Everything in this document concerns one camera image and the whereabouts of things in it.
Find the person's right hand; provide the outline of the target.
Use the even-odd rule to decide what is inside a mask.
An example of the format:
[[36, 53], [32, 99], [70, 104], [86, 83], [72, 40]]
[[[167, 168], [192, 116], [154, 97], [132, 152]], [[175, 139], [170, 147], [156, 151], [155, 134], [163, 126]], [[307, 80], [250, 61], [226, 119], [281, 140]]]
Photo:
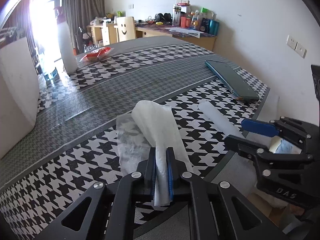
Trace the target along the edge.
[[294, 216], [302, 216], [305, 212], [303, 208], [292, 205], [292, 204], [289, 204], [288, 207], [289, 207], [289, 212]]

